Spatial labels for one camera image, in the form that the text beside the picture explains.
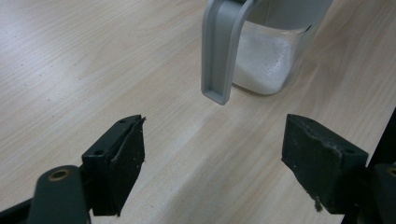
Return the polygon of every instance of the screw hole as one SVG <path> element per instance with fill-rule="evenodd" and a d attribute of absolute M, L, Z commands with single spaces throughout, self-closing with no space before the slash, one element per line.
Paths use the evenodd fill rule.
<path fill-rule="evenodd" d="M 101 155 L 103 155 L 105 152 L 103 151 L 103 150 L 96 150 L 95 152 L 94 152 L 94 154 L 95 154 L 95 156 L 101 156 Z"/>
<path fill-rule="evenodd" d="M 49 175 L 49 181 L 60 181 L 69 176 L 68 170 L 57 170 Z"/>

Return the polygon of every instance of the plastic container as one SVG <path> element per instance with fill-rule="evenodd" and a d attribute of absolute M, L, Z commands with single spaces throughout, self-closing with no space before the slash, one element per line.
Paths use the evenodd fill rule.
<path fill-rule="evenodd" d="M 225 105 L 232 83 L 274 94 L 298 68 L 332 0 L 210 0 L 204 15 L 202 92 Z"/>

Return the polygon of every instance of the measuring jug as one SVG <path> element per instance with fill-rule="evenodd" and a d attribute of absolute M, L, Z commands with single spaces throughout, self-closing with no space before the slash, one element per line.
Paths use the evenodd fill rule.
<path fill-rule="evenodd" d="M 298 67 L 332 0 L 209 0 L 202 39 L 202 92 L 225 105 L 232 83 L 280 91 Z"/>

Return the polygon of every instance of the wood grain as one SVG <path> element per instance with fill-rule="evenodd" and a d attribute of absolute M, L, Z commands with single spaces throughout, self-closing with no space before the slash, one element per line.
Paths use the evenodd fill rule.
<path fill-rule="evenodd" d="M 134 114 L 147 157 L 121 217 L 93 223 L 340 223 L 280 161 L 286 115 L 371 153 L 396 106 L 396 3 L 334 0 L 278 94 L 200 91 L 206 1 L 0 3 L 0 210 Z"/>

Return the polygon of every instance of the wooden table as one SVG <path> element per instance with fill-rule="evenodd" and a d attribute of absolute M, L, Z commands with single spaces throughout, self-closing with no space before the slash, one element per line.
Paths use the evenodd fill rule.
<path fill-rule="evenodd" d="M 201 94 L 206 1 L 0 3 L 0 210 L 118 119 L 144 125 L 146 162 L 121 217 L 93 223 L 339 223 L 281 159 L 286 115 L 372 153 L 396 106 L 396 3 L 334 0 L 300 74 L 260 96 Z"/>

